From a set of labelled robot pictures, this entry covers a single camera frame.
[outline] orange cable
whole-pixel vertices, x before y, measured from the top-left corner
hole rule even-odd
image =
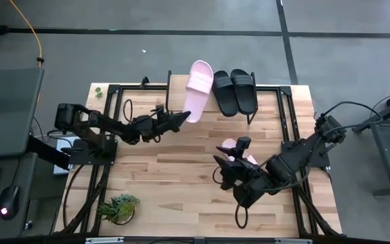
[[[41,44],[40,44],[40,40],[39,40],[39,37],[37,36],[34,28],[31,26],[30,22],[25,18],[24,14],[20,11],[20,9],[18,8],[18,6],[16,6],[16,4],[14,4],[14,2],[12,0],[9,0],[10,3],[12,3],[13,7],[16,8],[16,10],[18,10],[19,14],[21,15],[21,17],[25,20],[25,22],[28,24],[28,26],[30,27],[32,33],[34,34],[35,36],[35,39],[37,40],[37,43],[39,44],[39,58],[37,58],[37,61],[39,61],[39,67],[41,67],[41,64],[42,64],[42,61],[43,61],[43,58],[42,58],[42,55],[41,55]]]

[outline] small green plant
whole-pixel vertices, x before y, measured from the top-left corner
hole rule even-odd
[[[103,92],[102,92],[102,89],[100,87],[97,87],[95,89],[95,96],[96,96],[96,98],[102,98],[103,97]]]
[[[111,198],[111,201],[107,203],[102,203],[97,212],[101,216],[105,216],[103,220],[113,224],[123,224],[132,218],[135,213],[135,206],[139,202],[139,199],[132,195],[122,194],[119,197]]]

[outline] gray floor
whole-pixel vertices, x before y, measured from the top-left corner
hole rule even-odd
[[[390,33],[390,0],[283,0],[289,31]],[[145,30],[280,31],[274,0],[17,0],[33,26]],[[6,0],[0,24],[25,27]],[[93,82],[165,82],[167,71],[186,74],[203,59],[215,70],[254,71],[258,83],[290,84],[281,37],[39,35],[45,78],[37,118],[52,129],[59,102],[84,103]],[[309,85],[321,113],[341,100],[375,104],[390,94],[390,39],[290,40],[299,84]],[[0,69],[37,65],[32,35],[0,37]],[[360,108],[338,108],[342,124],[363,121]],[[372,135],[347,134],[330,152],[343,232],[390,240],[388,185]]]

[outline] pink slipper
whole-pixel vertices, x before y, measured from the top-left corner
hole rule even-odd
[[[224,140],[223,142],[222,142],[222,147],[224,147],[224,148],[233,148],[233,147],[236,147],[236,141],[235,140],[233,140],[233,139],[231,139],[231,138],[228,138],[228,139],[226,139],[226,140]],[[230,160],[230,161],[234,161],[234,157],[233,156],[228,156],[228,155],[226,155],[227,157],[228,157],[228,159]],[[244,158],[246,158],[246,160],[248,160],[249,162],[251,162],[251,163],[253,163],[253,164],[258,164],[257,162],[256,162],[256,160],[254,159],[254,157],[252,157],[252,155],[250,155],[248,152],[244,152],[243,153],[243,157]]]
[[[195,61],[190,68],[188,84],[186,85],[186,100],[183,112],[190,111],[186,119],[189,123],[200,120],[206,106],[211,86],[213,84],[213,70],[202,60]]]

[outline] wooden table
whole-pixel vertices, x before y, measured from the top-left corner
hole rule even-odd
[[[171,76],[169,109],[181,110],[184,101],[187,75]],[[93,83],[87,99],[87,108],[103,112],[105,97],[96,98],[100,87],[106,94],[108,83]],[[291,86],[297,122],[302,138],[313,133],[313,104],[309,87]],[[133,116],[150,114],[157,104],[165,103],[165,91],[125,91],[123,101],[132,99]],[[251,125],[246,117],[224,117],[211,94],[201,120],[184,123],[179,133],[168,132],[160,143],[142,143],[129,146],[118,142],[115,164],[109,175],[106,200],[129,193],[141,200],[134,219],[125,226],[102,222],[100,235],[114,236],[205,236],[205,237],[297,237],[297,223],[291,190],[275,196],[265,194],[249,210],[248,226],[239,229],[234,221],[236,200],[232,191],[225,192],[213,182],[212,173],[217,167],[213,155],[221,155],[215,146],[226,138],[250,136],[248,150],[262,163],[280,152],[282,130],[276,95],[258,92],[259,111]],[[287,117],[288,109],[284,100]],[[120,120],[126,123],[123,113]],[[68,196],[68,221],[85,201],[91,167],[84,167],[77,176]],[[332,187],[327,175],[312,169],[309,183],[315,206],[329,224],[341,231]],[[309,230],[306,207],[302,207],[305,226]],[[56,230],[62,229],[62,211]]]

